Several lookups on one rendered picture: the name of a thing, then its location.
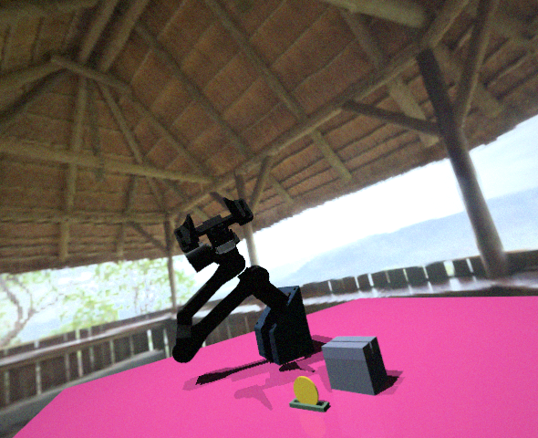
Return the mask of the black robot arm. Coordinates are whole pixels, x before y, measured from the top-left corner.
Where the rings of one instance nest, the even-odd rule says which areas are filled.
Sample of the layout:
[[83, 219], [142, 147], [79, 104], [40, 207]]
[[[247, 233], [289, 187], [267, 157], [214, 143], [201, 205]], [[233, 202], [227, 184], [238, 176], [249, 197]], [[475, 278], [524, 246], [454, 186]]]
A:
[[[172, 357], [180, 363], [192, 360], [201, 349], [206, 337], [247, 297], [253, 295], [271, 309], [270, 314], [276, 314], [283, 311], [291, 295], [290, 292], [283, 293], [270, 282], [269, 273], [265, 268], [261, 266], [245, 268], [245, 259], [239, 254], [236, 246], [240, 243], [240, 239], [232, 229], [229, 232], [227, 236], [216, 241], [210, 238], [211, 246], [200, 242], [200, 247], [187, 254], [184, 253], [196, 273], [212, 263], [219, 266], [202, 287], [178, 310], [177, 337], [172, 349]], [[210, 313], [192, 325], [193, 315], [225, 283], [236, 276], [240, 280], [237, 286]]]

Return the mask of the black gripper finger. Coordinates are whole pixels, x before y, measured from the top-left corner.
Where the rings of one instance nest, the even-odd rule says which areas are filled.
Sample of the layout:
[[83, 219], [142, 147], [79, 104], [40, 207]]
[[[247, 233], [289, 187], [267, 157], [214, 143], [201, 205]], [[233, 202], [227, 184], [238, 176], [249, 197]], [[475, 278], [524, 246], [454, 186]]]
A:
[[193, 221], [189, 214], [187, 214], [184, 223], [180, 225], [180, 230], [187, 246], [191, 246], [200, 242]]
[[237, 200], [229, 200], [225, 197], [223, 197], [223, 200], [226, 204], [226, 206], [228, 207], [229, 211], [231, 212], [234, 220], [236, 221], [236, 223], [244, 220], [246, 218], [246, 214], [243, 210], [243, 208], [241, 207], [241, 205], [239, 204], [239, 202]]

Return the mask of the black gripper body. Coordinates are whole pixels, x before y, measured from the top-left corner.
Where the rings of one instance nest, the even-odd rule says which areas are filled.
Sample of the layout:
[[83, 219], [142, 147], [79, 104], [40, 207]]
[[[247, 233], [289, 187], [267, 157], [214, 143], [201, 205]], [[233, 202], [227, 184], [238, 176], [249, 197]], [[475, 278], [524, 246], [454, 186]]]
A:
[[[253, 220], [253, 213], [252, 211], [250, 210], [250, 208], [248, 207], [247, 203], [245, 202], [244, 199], [239, 199], [237, 200], [239, 202], [239, 204], [241, 205], [241, 207], [243, 208], [245, 214], [246, 214], [246, 218], [240, 222], [238, 222], [237, 224], [239, 224], [240, 226], [244, 225], [244, 224], [247, 224], [249, 222], [251, 222]], [[227, 236], [230, 232], [229, 232], [229, 228], [228, 226], [231, 225], [231, 224], [234, 224], [236, 223], [236, 221], [234, 220], [232, 214], [229, 214], [227, 216], [225, 216], [224, 218], [221, 218], [221, 216], [218, 214], [216, 216], [214, 216], [213, 218], [203, 222], [202, 225], [200, 226], [197, 226], [195, 227], [195, 230], [196, 230], [196, 233], [198, 235], [198, 237], [202, 236], [202, 235], [207, 235], [207, 237], [211, 238], [211, 240], [219, 240], [221, 238], [224, 238], [225, 236]], [[180, 249], [183, 253], [189, 253], [190, 251], [200, 247], [198, 243], [194, 244], [194, 245], [191, 245], [191, 246], [187, 246], [183, 236], [182, 236], [182, 233], [181, 233], [181, 230], [180, 230], [180, 227], [175, 229], [174, 230], [174, 235], [177, 239], [177, 242], [180, 246]]]

